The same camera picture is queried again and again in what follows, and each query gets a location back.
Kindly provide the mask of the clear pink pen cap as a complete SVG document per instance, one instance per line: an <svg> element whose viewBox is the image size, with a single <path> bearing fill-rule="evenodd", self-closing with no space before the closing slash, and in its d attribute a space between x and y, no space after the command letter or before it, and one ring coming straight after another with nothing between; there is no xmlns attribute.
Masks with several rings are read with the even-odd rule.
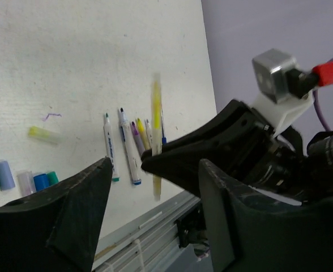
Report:
<svg viewBox="0 0 333 272"><path fill-rule="evenodd" d="M20 192L23 197L29 196L36 192L33 173L31 171L23 171L17 174Z"/></svg>

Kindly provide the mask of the clear yellow highlighter cap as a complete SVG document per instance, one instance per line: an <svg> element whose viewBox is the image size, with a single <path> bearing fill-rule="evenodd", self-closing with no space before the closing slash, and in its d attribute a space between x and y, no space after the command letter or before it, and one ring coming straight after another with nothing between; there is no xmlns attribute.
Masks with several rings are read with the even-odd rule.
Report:
<svg viewBox="0 0 333 272"><path fill-rule="evenodd" d="M28 136L33 139L37 139L43 142L52 144L59 144L61 137L58 133L50 130L42 129L37 126L31 126L28 130Z"/></svg>

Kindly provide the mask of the yellow highlighter pen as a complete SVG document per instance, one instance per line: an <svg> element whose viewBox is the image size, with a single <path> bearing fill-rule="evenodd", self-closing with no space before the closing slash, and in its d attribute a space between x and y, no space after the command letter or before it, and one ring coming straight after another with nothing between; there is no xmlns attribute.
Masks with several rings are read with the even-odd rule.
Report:
<svg viewBox="0 0 333 272"><path fill-rule="evenodd" d="M136 125L138 127L138 131L139 131L139 134L140 134L140 137L141 137L141 140L143 142L145 150L149 150L150 149L150 143L149 143L145 128L144 128L140 118L136 119Z"/></svg>

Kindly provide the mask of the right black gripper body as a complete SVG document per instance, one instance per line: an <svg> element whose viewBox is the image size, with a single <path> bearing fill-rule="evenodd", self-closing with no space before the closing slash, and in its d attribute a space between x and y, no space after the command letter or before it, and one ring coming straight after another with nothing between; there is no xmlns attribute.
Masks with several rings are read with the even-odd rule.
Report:
<svg viewBox="0 0 333 272"><path fill-rule="evenodd" d="M333 131L317 133L307 147L289 126L281 137L255 111L223 110L201 127L205 156L228 175L257 189L299 202L333 196Z"/></svg>

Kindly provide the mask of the blue cap white marker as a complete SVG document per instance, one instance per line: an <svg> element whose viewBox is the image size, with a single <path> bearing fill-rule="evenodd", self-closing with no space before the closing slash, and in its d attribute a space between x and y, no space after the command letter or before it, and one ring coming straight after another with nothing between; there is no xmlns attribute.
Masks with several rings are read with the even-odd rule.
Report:
<svg viewBox="0 0 333 272"><path fill-rule="evenodd" d="M141 178L139 177L139 168L138 162L136 160L136 153L133 151L132 141L133 136L130 130L130 124L126 118L125 111L123 108L119 110L120 126L123 136L123 142L125 145L126 156L128 159L129 170L131 174L131 182L134 186L140 185L142 183Z"/></svg>

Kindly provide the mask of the green acrylic marker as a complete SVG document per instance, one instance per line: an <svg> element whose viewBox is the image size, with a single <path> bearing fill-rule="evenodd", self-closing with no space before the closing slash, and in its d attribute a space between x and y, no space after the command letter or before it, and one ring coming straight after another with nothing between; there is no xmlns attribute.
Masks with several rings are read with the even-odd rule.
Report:
<svg viewBox="0 0 333 272"><path fill-rule="evenodd" d="M116 158L115 158L115 152L114 152L112 126L110 123L108 113L104 114L104 136L105 136L105 144L106 144L106 153L112 163L112 171L113 171L112 181L118 182L119 173L118 173L118 169L117 169L117 165L116 165Z"/></svg>

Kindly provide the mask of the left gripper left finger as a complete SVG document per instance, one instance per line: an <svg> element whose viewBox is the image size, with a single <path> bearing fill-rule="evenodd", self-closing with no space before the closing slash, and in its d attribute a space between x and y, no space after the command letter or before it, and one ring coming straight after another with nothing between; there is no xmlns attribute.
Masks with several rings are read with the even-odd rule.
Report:
<svg viewBox="0 0 333 272"><path fill-rule="evenodd" d="M56 185L5 205L13 248L6 271L91 271L111 186L102 158Z"/></svg>

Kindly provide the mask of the lavender acrylic marker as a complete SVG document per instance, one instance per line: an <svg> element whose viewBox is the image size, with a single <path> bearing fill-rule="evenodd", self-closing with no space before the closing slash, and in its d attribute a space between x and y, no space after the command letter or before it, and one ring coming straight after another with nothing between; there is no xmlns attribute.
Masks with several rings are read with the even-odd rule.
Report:
<svg viewBox="0 0 333 272"><path fill-rule="evenodd" d="M152 128L148 119L145 119L146 134L150 147L152 147Z"/></svg>

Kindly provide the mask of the yellow slim pen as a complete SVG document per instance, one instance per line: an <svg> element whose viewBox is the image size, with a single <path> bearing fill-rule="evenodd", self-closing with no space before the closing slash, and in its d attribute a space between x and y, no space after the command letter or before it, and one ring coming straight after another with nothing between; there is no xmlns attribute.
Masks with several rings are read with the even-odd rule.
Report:
<svg viewBox="0 0 333 272"><path fill-rule="evenodd" d="M161 82L160 73L153 75L151 86L151 112L152 112L152 156L161 154L162 125L161 125ZM161 177L153 174L153 195L155 201L161 198Z"/></svg>

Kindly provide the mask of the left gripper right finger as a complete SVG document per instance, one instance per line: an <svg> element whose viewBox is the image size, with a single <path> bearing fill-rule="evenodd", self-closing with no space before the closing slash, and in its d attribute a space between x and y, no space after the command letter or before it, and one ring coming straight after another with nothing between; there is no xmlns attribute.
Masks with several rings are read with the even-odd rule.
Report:
<svg viewBox="0 0 333 272"><path fill-rule="evenodd" d="M244 185L207 159L198 179L214 271L292 271L284 216L297 206Z"/></svg>

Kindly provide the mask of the blue ballpoint pen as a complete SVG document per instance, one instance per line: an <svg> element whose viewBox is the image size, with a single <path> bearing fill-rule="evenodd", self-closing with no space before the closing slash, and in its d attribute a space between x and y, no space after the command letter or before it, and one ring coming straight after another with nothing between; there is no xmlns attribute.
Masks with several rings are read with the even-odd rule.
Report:
<svg viewBox="0 0 333 272"><path fill-rule="evenodd" d="M161 111L161 132L162 132L162 145L167 143L167 138L165 136L165 127L164 127L164 116L163 110Z"/></svg>

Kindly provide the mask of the green marker cap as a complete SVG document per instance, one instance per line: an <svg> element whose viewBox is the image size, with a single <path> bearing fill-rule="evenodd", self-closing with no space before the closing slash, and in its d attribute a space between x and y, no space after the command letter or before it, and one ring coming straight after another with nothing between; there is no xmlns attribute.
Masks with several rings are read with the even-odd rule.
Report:
<svg viewBox="0 0 333 272"><path fill-rule="evenodd" d="M57 174L54 171L48 172L46 175L48 177L48 181L49 181L49 185L50 186L59 183L58 176L57 176Z"/></svg>

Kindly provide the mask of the pink slim pen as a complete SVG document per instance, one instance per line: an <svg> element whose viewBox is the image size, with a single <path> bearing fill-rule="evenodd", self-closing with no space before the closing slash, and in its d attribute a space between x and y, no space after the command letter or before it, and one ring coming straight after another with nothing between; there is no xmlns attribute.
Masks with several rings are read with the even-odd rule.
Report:
<svg viewBox="0 0 333 272"><path fill-rule="evenodd" d="M131 122L131 130L133 132L134 141L135 141L136 147L138 149L139 155L142 156L145 151L145 148L144 148L144 144L143 144L141 135L140 135L134 121Z"/></svg>

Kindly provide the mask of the lavender marker cap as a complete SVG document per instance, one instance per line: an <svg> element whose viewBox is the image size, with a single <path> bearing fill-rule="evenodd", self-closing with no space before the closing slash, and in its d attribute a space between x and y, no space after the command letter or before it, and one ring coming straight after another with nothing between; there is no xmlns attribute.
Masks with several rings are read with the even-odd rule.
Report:
<svg viewBox="0 0 333 272"><path fill-rule="evenodd" d="M8 161L0 161L0 190L10 190L14 187L15 182Z"/></svg>

